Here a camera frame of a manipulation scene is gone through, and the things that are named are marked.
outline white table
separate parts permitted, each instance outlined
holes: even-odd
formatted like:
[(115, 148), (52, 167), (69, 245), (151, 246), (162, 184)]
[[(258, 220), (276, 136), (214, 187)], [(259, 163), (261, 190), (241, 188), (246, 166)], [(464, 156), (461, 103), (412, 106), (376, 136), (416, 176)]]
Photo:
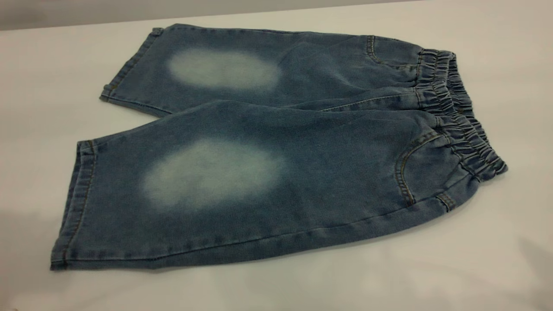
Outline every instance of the white table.
[[(552, 8), (440, 0), (0, 32), (0, 309), (552, 310)], [(452, 50), (510, 171), (447, 216), (372, 241), (236, 265), (50, 272), (76, 142), (154, 120), (101, 102), (102, 87), (152, 27), (173, 23)]]

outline pocket stitching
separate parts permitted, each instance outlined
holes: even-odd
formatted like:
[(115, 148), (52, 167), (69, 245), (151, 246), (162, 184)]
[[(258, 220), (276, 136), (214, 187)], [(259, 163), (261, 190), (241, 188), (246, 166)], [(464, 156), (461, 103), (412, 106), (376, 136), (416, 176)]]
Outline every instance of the pocket stitching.
[(379, 64), (379, 65), (385, 65), (385, 66), (388, 66), (388, 67), (391, 67), (391, 68), (396, 68), (396, 69), (401, 69), (401, 68), (405, 68), (405, 67), (414, 67), (414, 66), (418, 66), (418, 64), (405, 64), (405, 65), (399, 65), (399, 66), (396, 66), (396, 65), (389, 65), (387, 64), (385, 61), (381, 60), (380, 58), (378, 58), (378, 56), (376, 55), (376, 53), (374, 52), (374, 42), (375, 42), (375, 39), (376, 39), (376, 36), (375, 35), (368, 35), (367, 36), (367, 55), (370, 57), (370, 59), (373, 60), (373, 62), (375, 62), (376, 64)]
[(398, 183), (399, 189), (401, 190), (401, 194), (403, 196), (403, 199), (405, 200), (405, 204), (407, 205), (407, 207), (410, 207), (411, 205), (414, 205), (416, 203), (413, 194), (407, 186), (407, 182), (405, 181), (405, 176), (403, 174), (407, 160), (419, 148), (442, 136), (442, 134), (439, 134), (437, 132), (423, 134), (417, 140), (413, 141), (410, 144), (413, 146), (402, 156), (400, 156), (395, 163), (395, 180)]

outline blue denim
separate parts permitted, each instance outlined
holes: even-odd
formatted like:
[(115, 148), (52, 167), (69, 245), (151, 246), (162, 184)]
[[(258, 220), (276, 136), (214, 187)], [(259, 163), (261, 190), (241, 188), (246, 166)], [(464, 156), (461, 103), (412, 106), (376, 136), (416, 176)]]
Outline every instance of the blue denim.
[(81, 141), (51, 269), (256, 260), (404, 230), (507, 170), (449, 51), (156, 28), (101, 99), (162, 118)]

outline shirred waistband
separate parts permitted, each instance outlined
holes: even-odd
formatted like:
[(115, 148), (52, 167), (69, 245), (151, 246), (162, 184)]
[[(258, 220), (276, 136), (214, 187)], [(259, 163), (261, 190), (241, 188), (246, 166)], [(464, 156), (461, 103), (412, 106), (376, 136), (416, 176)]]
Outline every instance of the shirred waistband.
[(506, 172), (507, 165), (490, 146), (482, 125), (474, 117), (455, 54), (423, 49), (417, 76), (415, 92), (420, 108), (438, 117), (437, 130), (450, 140), (463, 167), (481, 182)]

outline faded patch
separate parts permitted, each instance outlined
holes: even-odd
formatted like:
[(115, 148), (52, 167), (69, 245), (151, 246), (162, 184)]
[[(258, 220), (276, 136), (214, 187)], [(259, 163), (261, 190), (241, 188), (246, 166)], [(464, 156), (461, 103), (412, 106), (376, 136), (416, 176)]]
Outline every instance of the faded patch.
[(173, 55), (167, 66), (177, 80), (211, 88), (267, 90), (280, 77), (276, 64), (240, 51), (188, 49)]
[(159, 208), (204, 208), (255, 199), (277, 184), (283, 167), (281, 158), (255, 146), (202, 139), (155, 163), (143, 190)]

